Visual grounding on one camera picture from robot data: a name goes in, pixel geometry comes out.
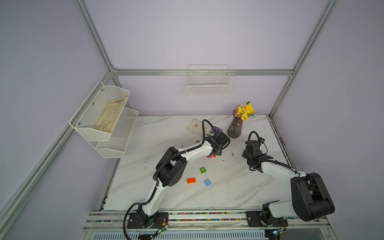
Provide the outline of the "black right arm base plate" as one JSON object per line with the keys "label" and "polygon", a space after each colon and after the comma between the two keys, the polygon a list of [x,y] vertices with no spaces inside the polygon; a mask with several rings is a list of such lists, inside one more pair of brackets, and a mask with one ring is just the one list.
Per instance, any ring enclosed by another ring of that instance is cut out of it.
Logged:
{"label": "black right arm base plate", "polygon": [[268,212],[262,211],[247,211],[246,219],[249,227],[282,227],[285,228],[288,222],[284,218],[275,218]]}

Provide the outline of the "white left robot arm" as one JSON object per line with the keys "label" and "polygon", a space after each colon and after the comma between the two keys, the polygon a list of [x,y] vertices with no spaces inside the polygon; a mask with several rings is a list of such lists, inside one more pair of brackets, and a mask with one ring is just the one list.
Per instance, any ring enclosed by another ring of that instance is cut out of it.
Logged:
{"label": "white left robot arm", "polygon": [[137,209],[143,225],[152,224],[165,195],[165,190],[181,180],[189,162],[212,155],[220,156],[230,142],[230,138],[225,133],[220,133],[214,134],[212,137],[205,137],[202,142],[185,149],[169,148],[156,166],[152,192],[144,203],[139,204]]}

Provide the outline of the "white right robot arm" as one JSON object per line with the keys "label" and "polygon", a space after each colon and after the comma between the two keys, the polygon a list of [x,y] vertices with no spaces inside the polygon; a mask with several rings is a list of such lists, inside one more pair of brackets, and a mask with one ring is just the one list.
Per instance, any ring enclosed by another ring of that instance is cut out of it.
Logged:
{"label": "white right robot arm", "polygon": [[333,200],[319,174],[300,172],[273,160],[271,156],[262,153],[261,143],[257,140],[248,140],[245,146],[242,157],[247,160],[250,171],[274,177],[291,190],[289,200],[263,204],[263,225],[271,226],[283,218],[299,218],[309,222],[335,212]]}

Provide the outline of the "red orange block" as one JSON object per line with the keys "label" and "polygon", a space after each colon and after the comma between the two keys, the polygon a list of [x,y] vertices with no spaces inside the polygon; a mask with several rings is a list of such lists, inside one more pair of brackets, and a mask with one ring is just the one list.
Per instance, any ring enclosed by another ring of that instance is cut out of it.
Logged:
{"label": "red orange block", "polygon": [[194,184],[196,183],[196,178],[188,178],[187,179],[187,184]]}

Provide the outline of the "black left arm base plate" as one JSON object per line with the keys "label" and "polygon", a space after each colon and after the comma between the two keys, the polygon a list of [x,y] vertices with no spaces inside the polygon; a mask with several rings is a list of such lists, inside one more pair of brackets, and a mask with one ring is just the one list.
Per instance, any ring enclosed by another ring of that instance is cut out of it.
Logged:
{"label": "black left arm base plate", "polygon": [[151,217],[144,217],[136,212],[129,215],[126,221],[127,229],[160,229],[169,221],[169,214],[158,212]]}

